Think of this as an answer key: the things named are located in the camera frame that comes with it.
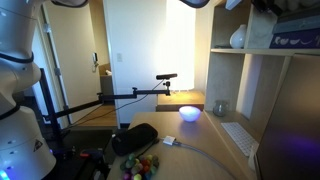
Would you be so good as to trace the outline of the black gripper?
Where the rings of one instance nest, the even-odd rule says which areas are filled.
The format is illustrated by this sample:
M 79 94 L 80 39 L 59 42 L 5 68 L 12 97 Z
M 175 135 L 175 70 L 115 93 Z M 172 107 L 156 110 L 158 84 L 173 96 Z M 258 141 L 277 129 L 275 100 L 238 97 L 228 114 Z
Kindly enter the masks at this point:
M 275 3 L 275 0 L 251 0 L 251 4 L 259 12 L 271 11 L 277 16 L 283 13 L 283 10 Z

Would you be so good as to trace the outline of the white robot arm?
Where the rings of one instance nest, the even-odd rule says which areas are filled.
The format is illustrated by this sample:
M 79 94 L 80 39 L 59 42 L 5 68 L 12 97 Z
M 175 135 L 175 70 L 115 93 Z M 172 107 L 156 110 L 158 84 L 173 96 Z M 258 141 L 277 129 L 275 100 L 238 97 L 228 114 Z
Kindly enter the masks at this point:
M 13 95 L 41 78 L 32 42 L 41 5 L 81 8 L 89 0 L 0 0 L 0 171 L 1 180 L 41 180 L 56 165 L 32 109 Z

